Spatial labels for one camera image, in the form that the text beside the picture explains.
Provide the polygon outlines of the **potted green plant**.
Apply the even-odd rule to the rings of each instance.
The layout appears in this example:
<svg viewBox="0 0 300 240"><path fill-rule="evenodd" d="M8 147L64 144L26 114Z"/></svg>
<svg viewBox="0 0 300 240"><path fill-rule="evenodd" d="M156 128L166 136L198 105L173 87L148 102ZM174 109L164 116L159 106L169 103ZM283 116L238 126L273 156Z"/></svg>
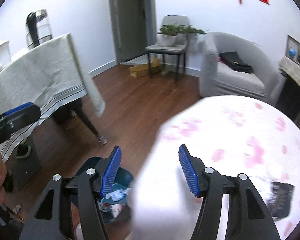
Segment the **potted green plant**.
<svg viewBox="0 0 300 240"><path fill-rule="evenodd" d="M205 35L202 29L197 29L192 25L184 24L164 24L159 29L158 44L161 47L173 47L178 44L186 44L190 36Z"/></svg>

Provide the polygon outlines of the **dark blue trash bin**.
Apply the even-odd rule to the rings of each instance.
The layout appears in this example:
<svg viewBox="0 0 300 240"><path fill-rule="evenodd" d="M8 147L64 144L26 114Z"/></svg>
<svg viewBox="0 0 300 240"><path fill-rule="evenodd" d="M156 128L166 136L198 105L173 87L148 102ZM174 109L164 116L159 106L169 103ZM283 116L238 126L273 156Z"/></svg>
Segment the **dark blue trash bin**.
<svg viewBox="0 0 300 240"><path fill-rule="evenodd" d="M127 207L127 199L134 180L132 174L119 167L110 192L105 198L98 198L93 193L95 203L98 204L104 224L125 221L130 218L130 210Z"/></svg>

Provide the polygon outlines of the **small blue globe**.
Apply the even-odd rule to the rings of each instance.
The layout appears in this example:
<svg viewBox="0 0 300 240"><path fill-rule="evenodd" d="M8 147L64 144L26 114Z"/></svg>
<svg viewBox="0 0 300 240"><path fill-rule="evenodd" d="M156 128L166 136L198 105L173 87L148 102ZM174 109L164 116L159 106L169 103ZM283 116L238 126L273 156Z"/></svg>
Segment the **small blue globe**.
<svg viewBox="0 0 300 240"><path fill-rule="evenodd" d="M288 49L288 57L289 57L290 59L294 59L295 56L296 56L296 50L293 49L292 47L290 47L290 48Z"/></svg>

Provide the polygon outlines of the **green striped tablecloth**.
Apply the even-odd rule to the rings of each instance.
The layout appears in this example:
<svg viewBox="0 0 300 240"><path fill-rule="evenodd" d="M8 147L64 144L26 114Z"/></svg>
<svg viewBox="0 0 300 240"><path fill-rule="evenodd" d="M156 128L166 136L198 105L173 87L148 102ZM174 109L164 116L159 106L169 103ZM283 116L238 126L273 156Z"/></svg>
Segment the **green striped tablecloth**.
<svg viewBox="0 0 300 240"><path fill-rule="evenodd" d="M90 97L95 114L101 116L106 103L82 67L71 34L37 46L2 70L0 114L27 102L37 105L42 114L39 121L0 144L3 161L8 161L16 146L59 107L85 95Z"/></svg>

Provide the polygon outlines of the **grey door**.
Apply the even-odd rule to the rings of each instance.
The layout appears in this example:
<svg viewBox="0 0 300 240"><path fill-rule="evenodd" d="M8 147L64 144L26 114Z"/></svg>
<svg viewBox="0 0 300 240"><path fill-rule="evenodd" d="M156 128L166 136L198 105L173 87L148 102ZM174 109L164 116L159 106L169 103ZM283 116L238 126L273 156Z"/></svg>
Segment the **grey door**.
<svg viewBox="0 0 300 240"><path fill-rule="evenodd" d="M145 55L157 41L154 0L109 0L118 63Z"/></svg>

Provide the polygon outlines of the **clear plastic tissue wrapper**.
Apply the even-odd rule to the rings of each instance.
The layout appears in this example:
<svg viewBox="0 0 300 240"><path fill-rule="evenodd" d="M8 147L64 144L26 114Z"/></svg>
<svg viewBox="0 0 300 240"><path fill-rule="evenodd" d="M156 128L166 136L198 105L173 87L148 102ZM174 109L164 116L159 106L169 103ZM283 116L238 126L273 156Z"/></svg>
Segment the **clear plastic tissue wrapper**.
<svg viewBox="0 0 300 240"><path fill-rule="evenodd" d="M127 196L130 191L131 188L129 187L108 193L98 204L100 210L104 213L110 213L113 219L117 218L127 204Z"/></svg>

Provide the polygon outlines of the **pink cartoon round tablecloth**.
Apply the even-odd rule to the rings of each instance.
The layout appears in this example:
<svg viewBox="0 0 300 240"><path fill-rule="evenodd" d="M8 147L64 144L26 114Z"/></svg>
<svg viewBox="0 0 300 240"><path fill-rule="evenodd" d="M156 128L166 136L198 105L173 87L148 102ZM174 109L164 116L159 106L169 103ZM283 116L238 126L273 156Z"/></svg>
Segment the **pink cartoon round tablecloth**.
<svg viewBox="0 0 300 240"><path fill-rule="evenodd" d="M245 96L204 98L165 122L132 187L132 239L190 239L201 199L189 190L179 146L219 173L245 173L264 200L275 181L294 186L287 239L300 222L300 129L273 106Z"/></svg>

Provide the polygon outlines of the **cardboard box on floor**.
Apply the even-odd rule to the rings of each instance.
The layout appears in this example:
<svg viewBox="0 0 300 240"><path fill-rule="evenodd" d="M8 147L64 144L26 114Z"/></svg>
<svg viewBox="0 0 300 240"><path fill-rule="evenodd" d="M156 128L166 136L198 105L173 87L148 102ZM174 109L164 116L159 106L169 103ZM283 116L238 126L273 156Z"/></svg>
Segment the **cardboard box on floor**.
<svg viewBox="0 0 300 240"><path fill-rule="evenodd" d="M160 72L161 62L159 58L153 58L151 60L151 73ZM140 64L129 68L129 73L132 77L142 77L149 75L149 64Z"/></svg>

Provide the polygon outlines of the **framed picture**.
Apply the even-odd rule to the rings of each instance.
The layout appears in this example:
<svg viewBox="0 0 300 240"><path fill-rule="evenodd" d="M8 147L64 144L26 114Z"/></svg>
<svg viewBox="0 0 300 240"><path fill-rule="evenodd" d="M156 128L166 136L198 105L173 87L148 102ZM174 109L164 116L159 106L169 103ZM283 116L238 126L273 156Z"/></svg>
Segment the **framed picture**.
<svg viewBox="0 0 300 240"><path fill-rule="evenodd" d="M285 52L286 57L288 57L288 49L290 47L292 47L293 49L296 50L296 56L295 56L294 59L291 59L291 60L292 61L297 61L298 54L299 54L300 43L295 38L291 37L290 35L287 35L286 52Z"/></svg>

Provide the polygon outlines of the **beige fringed sideboard cloth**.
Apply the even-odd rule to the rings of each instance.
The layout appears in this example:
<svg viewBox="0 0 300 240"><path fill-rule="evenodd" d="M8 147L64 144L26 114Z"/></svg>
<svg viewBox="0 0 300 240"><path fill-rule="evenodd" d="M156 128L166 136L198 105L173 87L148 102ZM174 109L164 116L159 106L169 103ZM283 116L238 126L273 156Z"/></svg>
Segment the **beige fringed sideboard cloth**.
<svg viewBox="0 0 300 240"><path fill-rule="evenodd" d="M279 68L289 75L300 87L300 64L284 56L279 61Z"/></svg>

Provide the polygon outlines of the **steel electric kettle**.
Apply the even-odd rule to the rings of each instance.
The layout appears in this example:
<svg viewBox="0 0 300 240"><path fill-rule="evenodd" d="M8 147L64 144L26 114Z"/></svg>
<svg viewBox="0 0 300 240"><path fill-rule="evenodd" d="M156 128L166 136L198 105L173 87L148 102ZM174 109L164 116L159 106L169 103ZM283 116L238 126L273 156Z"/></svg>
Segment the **steel electric kettle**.
<svg viewBox="0 0 300 240"><path fill-rule="evenodd" d="M26 44L31 50L42 43L53 39L49 17L46 9L28 14L26 18Z"/></svg>

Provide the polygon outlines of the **grey dining chair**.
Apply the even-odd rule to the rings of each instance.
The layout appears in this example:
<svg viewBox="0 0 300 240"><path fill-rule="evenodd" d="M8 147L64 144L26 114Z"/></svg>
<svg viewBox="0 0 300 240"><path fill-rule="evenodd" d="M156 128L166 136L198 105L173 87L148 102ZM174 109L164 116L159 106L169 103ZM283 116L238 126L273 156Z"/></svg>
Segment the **grey dining chair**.
<svg viewBox="0 0 300 240"><path fill-rule="evenodd" d="M151 55L160 54L163 56L163 65L165 69L165 55L174 55L177 57L175 68L174 83L178 81L180 59L183 57L183 71L186 69L186 51L188 46L188 37L183 30L190 26L190 20L184 15L166 15L162 19L159 29L158 41L145 48L148 60L149 77L152 77Z"/></svg>

